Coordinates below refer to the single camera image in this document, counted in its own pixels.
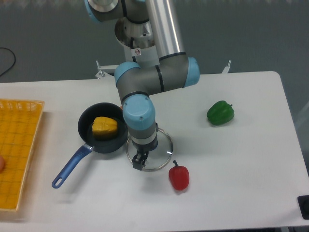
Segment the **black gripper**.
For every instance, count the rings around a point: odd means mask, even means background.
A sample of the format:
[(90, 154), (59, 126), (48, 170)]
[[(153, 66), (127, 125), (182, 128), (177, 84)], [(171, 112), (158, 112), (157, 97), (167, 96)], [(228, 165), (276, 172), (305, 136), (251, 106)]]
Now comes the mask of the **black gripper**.
[(149, 151), (154, 150), (157, 145), (158, 125), (154, 122), (150, 127), (142, 130), (131, 129), (131, 139), (133, 145), (138, 150), (136, 155), (132, 158), (132, 165), (134, 169), (142, 171), (146, 166)]

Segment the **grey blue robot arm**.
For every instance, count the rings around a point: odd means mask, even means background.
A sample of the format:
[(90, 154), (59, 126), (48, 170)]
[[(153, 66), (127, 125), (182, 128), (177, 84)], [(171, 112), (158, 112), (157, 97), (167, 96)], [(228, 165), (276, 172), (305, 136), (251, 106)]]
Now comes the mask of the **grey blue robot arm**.
[(142, 170), (158, 145), (150, 96), (195, 85), (198, 63), (185, 52), (173, 1), (87, 0), (85, 6), (95, 21), (116, 20), (114, 33), (126, 61), (115, 69), (115, 84), (137, 151), (132, 165)]

